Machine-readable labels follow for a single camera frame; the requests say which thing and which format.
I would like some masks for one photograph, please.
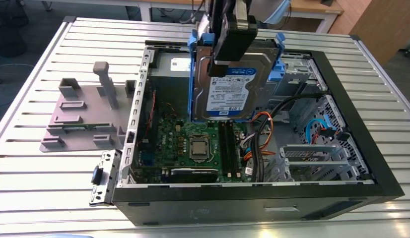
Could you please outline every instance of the green motherboard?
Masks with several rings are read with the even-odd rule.
[[[160,119],[155,153],[140,154],[147,182],[164,183],[160,173],[174,168],[214,169],[218,170],[218,182],[242,182],[236,145],[243,133],[242,123]]]

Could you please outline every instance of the aluminum slotted table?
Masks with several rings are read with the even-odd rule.
[[[101,151],[41,153],[61,78],[99,85],[136,79],[146,40],[186,42],[192,26],[67,17],[0,123],[0,236],[85,233],[108,237],[410,237],[410,104],[365,45],[345,35],[284,32],[288,49],[324,51],[406,195],[329,221],[135,228],[115,207],[88,206]],[[260,30],[260,37],[276,31]]]

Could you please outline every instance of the cpu socket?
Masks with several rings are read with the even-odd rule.
[[[196,163],[210,159],[210,137],[208,135],[190,136],[190,158]]]

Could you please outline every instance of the hard drive label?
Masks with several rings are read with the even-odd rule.
[[[212,77],[207,111],[224,116],[239,113],[247,101],[246,85],[255,79],[255,68],[228,68],[227,76]]]

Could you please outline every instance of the open computer tower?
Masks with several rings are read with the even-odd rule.
[[[124,149],[103,154],[91,205],[116,205],[135,225],[270,222],[330,219],[403,195],[323,52],[286,49],[284,73],[260,89],[255,113],[329,94],[291,103],[266,126],[259,182],[252,122],[190,117],[190,60],[187,45],[148,43]]]

